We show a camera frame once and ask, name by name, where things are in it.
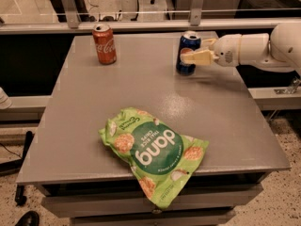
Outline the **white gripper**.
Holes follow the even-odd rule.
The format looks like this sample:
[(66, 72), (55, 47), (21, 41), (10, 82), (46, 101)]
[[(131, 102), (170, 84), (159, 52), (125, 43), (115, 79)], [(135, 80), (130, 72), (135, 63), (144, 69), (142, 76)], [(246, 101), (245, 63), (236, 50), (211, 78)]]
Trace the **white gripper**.
[(226, 35), (218, 40), (210, 38), (203, 40), (200, 48), (206, 50), (183, 53), (181, 61), (196, 66), (209, 66), (215, 62), (223, 67), (252, 65), (259, 68), (271, 60), (269, 35), (266, 33)]

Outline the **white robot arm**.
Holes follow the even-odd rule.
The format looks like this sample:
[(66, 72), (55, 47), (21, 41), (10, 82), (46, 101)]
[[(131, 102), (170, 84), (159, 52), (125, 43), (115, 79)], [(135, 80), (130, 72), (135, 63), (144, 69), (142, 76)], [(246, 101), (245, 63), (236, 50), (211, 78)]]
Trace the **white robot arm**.
[(301, 73), (300, 23), (278, 24), (271, 34), (230, 34), (219, 39), (207, 39), (195, 51), (180, 55), (185, 64), (221, 67), (251, 65), (258, 69), (286, 73)]

